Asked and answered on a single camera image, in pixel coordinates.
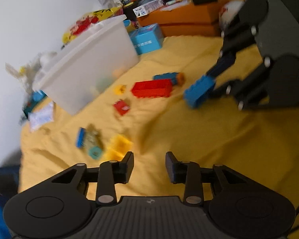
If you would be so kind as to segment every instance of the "yellow tablecloth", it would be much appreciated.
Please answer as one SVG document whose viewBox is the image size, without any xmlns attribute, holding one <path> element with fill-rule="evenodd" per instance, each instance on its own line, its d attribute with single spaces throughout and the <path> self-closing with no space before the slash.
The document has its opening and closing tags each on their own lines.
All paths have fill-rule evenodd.
<svg viewBox="0 0 299 239">
<path fill-rule="evenodd" d="M 98 166 L 102 159 L 93 160 L 75 147 L 79 127 L 92 123 L 101 130 L 105 145 L 120 133 L 127 134 L 134 143 L 134 170 L 128 184 L 115 186 L 118 197 L 182 198 L 184 185 L 172 185 L 165 170 L 165 153 L 172 151 L 179 160 L 194 161 L 202 167 L 225 164 L 298 206 L 299 108 L 240 112 L 233 98 L 221 98 L 208 100 L 192 110 L 182 99 L 183 91 L 214 65 L 221 46 L 221 38 L 168 37 L 162 49 L 142 55 L 138 65 L 77 115 L 72 117 L 56 106 L 53 123 L 34 133 L 29 133 L 26 124 L 21 134 L 20 191 L 76 163 Z M 261 60 L 257 47 L 244 50 L 238 54 L 236 64 L 218 77 L 217 83 L 245 77 Z M 135 82 L 151 80 L 153 75 L 165 72 L 184 72 L 185 85 L 175 87 L 169 98 L 133 97 L 130 89 Z M 127 85 L 122 96 L 113 92 L 118 84 Z M 117 117 L 112 106 L 118 99 L 128 101 L 131 107 L 122 117 Z M 89 199 L 95 198 L 95 188 L 90 186 Z M 206 199 L 211 199 L 207 188 L 204 193 Z M 289 238 L 299 238 L 299 232 Z"/>
</svg>

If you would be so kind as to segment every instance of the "orange box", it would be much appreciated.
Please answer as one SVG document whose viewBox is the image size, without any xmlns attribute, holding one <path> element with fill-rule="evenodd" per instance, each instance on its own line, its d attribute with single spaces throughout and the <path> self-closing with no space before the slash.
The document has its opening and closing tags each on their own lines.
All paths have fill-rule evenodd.
<svg viewBox="0 0 299 239">
<path fill-rule="evenodd" d="M 139 17 L 140 25 L 158 23 L 165 37 L 180 35 L 219 36 L 219 10 L 223 3 L 194 5 L 193 3 L 172 11 L 156 10 Z"/>
</svg>

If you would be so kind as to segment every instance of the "small red block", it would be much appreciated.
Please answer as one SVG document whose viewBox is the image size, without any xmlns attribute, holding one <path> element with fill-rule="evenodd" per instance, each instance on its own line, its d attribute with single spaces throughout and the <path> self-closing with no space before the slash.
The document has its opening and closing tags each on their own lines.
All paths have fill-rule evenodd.
<svg viewBox="0 0 299 239">
<path fill-rule="evenodd" d="M 123 100 L 118 100 L 113 104 L 113 106 L 121 116 L 126 114 L 130 109 L 130 107 Z"/>
<path fill-rule="evenodd" d="M 173 85 L 170 79 L 136 82 L 131 93 L 138 98 L 169 97 L 171 95 L 172 87 Z"/>
</svg>

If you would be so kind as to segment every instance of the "translucent plastic bin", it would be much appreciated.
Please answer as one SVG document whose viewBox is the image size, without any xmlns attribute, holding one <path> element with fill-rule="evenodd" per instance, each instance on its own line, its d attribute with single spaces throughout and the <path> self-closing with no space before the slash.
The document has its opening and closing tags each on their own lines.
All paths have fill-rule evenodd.
<svg viewBox="0 0 299 239">
<path fill-rule="evenodd" d="M 37 73 L 34 90 L 44 91 L 61 108 L 76 114 L 138 63 L 125 19 L 120 15 L 101 21 L 70 42 Z"/>
</svg>

